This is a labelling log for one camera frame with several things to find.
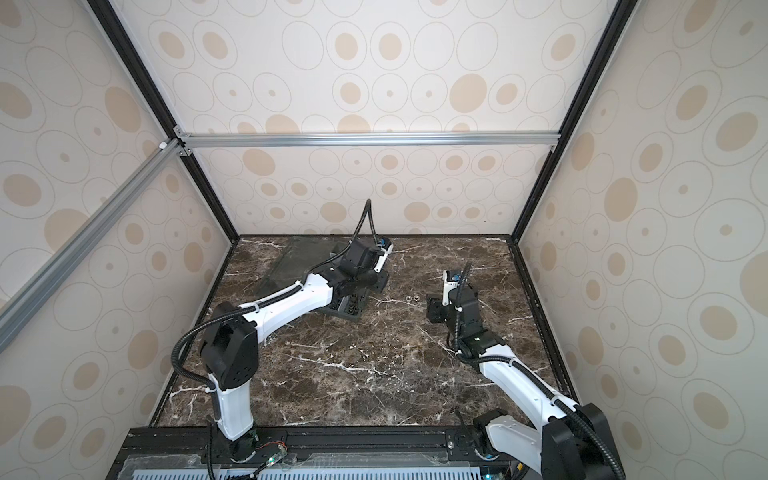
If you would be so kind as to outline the clear compartment organizer box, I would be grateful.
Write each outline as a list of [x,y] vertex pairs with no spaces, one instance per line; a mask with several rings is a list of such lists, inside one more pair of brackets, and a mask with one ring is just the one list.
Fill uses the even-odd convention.
[[[378,239],[359,237],[355,240],[377,242]],[[359,320],[368,297],[375,292],[366,290],[342,300],[334,300],[333,286],[329,284],[333,279],[329,269],[330,262],[338,257],[333,255],[331,250],[337,243],[351,242],[325,237],[300,237],[291,241],[286,252],[281,254],[265,279],[259,283],[255,297],[260,299],[269,294],[291,290],[296,282],[306,287],[313,283],[320,284],[330,288],[330,297],[327,304],[317,309],[319,313],[346,320]]]

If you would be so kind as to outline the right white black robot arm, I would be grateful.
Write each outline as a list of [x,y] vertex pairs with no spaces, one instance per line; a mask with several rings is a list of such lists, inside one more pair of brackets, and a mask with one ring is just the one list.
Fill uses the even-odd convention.
[[427,298],[426,317],[449,330],[449,348],[461,363],[499,387],[528,418],[517,421],[492,410],[473,420],[470,442],[478,457],[507,455],[543,479],[624,479],[603,412],[581,405],[550,386],[483,325],[479,293],[456,275]]

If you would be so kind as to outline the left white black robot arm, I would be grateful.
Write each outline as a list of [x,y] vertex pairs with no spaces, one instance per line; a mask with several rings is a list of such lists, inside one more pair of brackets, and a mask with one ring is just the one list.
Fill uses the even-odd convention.
[[381,291],[392,252],[390,239],[350,241],[311,267],[288,287],[234,306],[224,302],[211,320],[192,328],[174,345],[173,370],[198,382],[212,397],[214,427],[230,459],[245,463],[258,449],[250,406],[250,381],[259,367],[260,345],[301,316],[367,290]]

